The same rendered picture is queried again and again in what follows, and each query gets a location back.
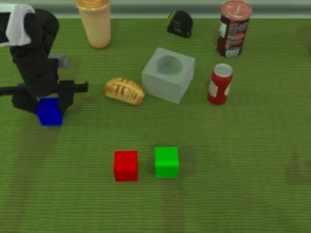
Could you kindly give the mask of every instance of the gray wall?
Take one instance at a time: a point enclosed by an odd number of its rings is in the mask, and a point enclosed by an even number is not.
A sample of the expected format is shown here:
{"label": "gray wall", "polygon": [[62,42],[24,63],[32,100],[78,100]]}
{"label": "gray wall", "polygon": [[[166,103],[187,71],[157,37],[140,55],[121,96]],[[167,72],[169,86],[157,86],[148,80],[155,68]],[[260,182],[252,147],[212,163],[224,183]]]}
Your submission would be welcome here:
{"label": "gray wall", "polygon": [[[254,18],[311,18],[311,0],[244,0]],[[58,17],[79,17],[73,0],[0,0],[28,3]],[[112,17],[162,18],[174,10],[186,10],[193,17],[217,18],[225,0],[112,0]]]}

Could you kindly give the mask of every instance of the dark red can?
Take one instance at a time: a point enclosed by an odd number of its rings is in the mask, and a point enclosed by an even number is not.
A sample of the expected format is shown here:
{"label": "dark red can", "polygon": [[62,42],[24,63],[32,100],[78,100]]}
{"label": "dark red can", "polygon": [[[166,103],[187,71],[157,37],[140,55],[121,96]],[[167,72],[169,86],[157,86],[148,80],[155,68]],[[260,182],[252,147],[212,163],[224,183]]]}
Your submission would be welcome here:
{"label": "dark red can", "polygon": [[222,5],[221,13],[216,50],[223,57],[237,57],[242,52],[253,10],[241,0],[229,0]]}
{"label": "dark red can", "polygon": [[207,99],[210,103],[221,105],[226,103],[230,90],[233,69],[231,66],[217,64],[212,72],[208,86]]}

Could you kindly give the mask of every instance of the yellow and black object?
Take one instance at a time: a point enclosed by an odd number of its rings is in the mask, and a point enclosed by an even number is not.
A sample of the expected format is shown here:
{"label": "yellow and black object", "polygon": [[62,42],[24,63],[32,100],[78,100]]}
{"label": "yellow and black object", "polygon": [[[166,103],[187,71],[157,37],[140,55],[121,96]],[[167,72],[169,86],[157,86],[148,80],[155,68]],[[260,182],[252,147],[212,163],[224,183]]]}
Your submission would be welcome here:
{"label": "yellow and black object", "polygon": [[169,15],[167,32],[182,37],[190,37],[193,26],[191,16],[185,11],[175,11]]}

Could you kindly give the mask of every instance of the plastic cup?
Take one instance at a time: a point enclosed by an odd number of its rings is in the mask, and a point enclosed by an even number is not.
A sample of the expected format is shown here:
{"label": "plastic cup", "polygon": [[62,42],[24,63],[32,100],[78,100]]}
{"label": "plastic cup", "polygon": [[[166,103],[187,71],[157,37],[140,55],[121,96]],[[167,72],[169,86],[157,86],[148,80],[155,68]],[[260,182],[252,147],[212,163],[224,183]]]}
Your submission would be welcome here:
{"label": "plastic cup", "polygon": [[111,41],[110,0],[74,0],[90,45],[104,49]]}

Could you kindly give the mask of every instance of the bread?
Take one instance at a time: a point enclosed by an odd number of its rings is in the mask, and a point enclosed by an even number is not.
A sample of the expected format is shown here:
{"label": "bread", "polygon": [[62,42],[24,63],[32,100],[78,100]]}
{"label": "bread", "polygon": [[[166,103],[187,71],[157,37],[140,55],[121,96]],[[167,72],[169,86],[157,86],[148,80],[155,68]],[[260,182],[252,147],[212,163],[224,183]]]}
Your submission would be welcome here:
{"label": "bread", "polygon": [[145,96],[143,89],[134,81],[113,78],[104,86],[104,95],[132,105],[140,105]]}

